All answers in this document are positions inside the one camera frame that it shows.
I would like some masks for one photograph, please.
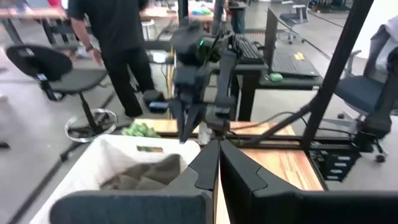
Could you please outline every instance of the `black pants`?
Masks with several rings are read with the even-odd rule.
[[[136,78],[142,92],[154,90],[149,59],[145,49],[139,47],[137,49],[124,50],[121,52],[103,52],[102,58],[126,114],[128,116],[142,115],[141,106],[130,84],[130,74],[127,70],[127,66],[129,66],[132,74]]]

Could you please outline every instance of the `gray towel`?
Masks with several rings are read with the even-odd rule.
[[[155,164],[138,164],[107,180],[102,190],[160,190],[180,175],[180,155]]]

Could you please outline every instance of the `concrete floor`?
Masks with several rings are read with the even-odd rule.
[[[253,3],[247,9],[246,28],[265,27],[266,10],[269,6],[266,3]],[[276,13],[289,10],[289,6],[282,5],[272,5],[272,8]],[[309,43],[301,44],[297,42],[291,47],[305,54],[319,72],[324,75],[345,19],[346,14],[309,15],[309,23],[295,29]],[[25,42],[40,44],[47,42],[42,28],[37,24],[22,23],[17,26],[17,29]],[[264,37],[260,36],[250,37],[250,39],[264,42]],[[4,30],[0,30],[0,43],[2,45],[11,43]],[[283,36],[278,44],[286,44]],[[12,147],[10,151],[0,151],[0,179],[2,180],[0,183],[0,223],[7,223],[34,187],[54,165],[58,155],[70,145],[71,141],[63,133],[63,125],[73,115],[81,114],[81,107],[77,97],[68,97],[59,103],[50,102],[35,82],[18,71],[4,54],[0,53],[1,65],[8,68],[8,71],[0,74],[0,93],[9,97],[8,102],[0,102],[0,140],[7,141]],[[361,74],[365,62],[363,59],[356,58],[354,63],[355,74]],[[75,66],[93,67],[95,65],[92,62],[85,61],[77,62]],[[153,77],[158,88],[165,90],[165,80],[159,66],[153,67]],[[111,92],[111,87],[95,88],[93,91],[85,93],[85,96],[91,107],[96,108]],[[209,89],[208,95],[213,93],[214,90]],[[315,91],[257,90],[252,121],[262,121],[281,111],[295,111],[309,102],[315,93]],[[123,113],[121,104],[117,99],[111,102],[108,109],[116,114]],[[343,110],[355,115],[355,112],[350,110],[341,99],[334,96],[325,117],[335,118]],[[330,189],[398,189],[398,180],[394,178],[394,172],[398,168],[395,163],[398,159],[398,152],[394,151],[394,146],[397,144],[394,136],[398,132],[396,124],[394,122],[392,132],[382,142],[384,148],[390,153],[385,164],[375,164],[373,154],[364,155],[343,183],[328,183]],[[327,124],[322,124],[322,126],[331,127]],[[301,134],[304,125],[296,122],[293,124],[293,128],[297,134]],[[78,150],[76,154],[79,155],[81,152],[82,149]],[[21,223],[29,222],[72,164],[73,159],[60,170],[56,180],[48,186],[45,193],[29,210],[28,215],[24,217]]]

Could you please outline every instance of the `wooden tabletop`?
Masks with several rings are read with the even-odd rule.
[[[145,9],[140,13],[142,19],[177,19],[177,13],[168,13],[166,7],[153,7]],[[198,21],[213,21],[213,13],[209,15],[189,15],[190,18]],[[0,9],[0,19],[68,19],[63,9],[27,9],[25,12],[17,12],[12,9]]]
[[[173,120],[137,119],[138,123],[146,123],[158,132],[176,132],[177,123]],[[251,122],[232,122],[232,128],[254,124]],[[256,128],[236,130],[237,134],[261,134],[268,130],[272,124],[266,123]],[[292,127],[288,126],[277,134],[294,135]],[[302,190],[323,190],[314,170],[303,151],[290,150],[255,150],[242,149],[243,152],[260,165],[270,170],[278,177],[288,181]],[[225,205],[223,189],[218,186],[217,221],[216,224],[230,224]]]

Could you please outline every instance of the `white basket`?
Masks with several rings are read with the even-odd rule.
[[[163,152],[140,152],[137,146],[160,147]],[[170,154],[181,157],[181,171],[199,154],[194,141],[180,144],[176,139],[102,135],[96,138],[44,203],[30,224],[49,224],[49,212],[60,198],[80,190],[99,190],[115,174],[140,163],[155,163]]]

